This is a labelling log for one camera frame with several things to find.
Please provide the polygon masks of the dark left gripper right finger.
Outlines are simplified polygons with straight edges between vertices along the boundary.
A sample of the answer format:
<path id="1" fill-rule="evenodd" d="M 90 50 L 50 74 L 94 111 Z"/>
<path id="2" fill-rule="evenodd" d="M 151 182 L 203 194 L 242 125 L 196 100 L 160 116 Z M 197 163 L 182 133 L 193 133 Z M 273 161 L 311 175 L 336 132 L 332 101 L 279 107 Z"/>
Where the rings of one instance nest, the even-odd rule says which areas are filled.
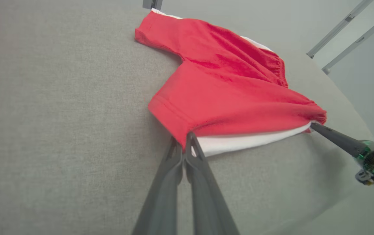
<path id="1" fill-rule="evenodd" d="M 185 161 L 192 189 L 195 235 L 238 235 L 239 231 L 194 133 L 187 135 Z"/>

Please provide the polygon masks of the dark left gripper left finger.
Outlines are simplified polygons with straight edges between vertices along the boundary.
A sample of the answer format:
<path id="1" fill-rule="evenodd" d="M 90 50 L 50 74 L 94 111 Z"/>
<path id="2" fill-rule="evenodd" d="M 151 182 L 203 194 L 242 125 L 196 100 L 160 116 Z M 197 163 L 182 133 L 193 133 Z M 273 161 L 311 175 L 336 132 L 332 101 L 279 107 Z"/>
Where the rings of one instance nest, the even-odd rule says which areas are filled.
<path id="1" fill-rule="evenodd" d="M 183 177 L 182 147 L 171 137 L 149 189 L 133 235 L 176 235 L 177 192 Z"/>

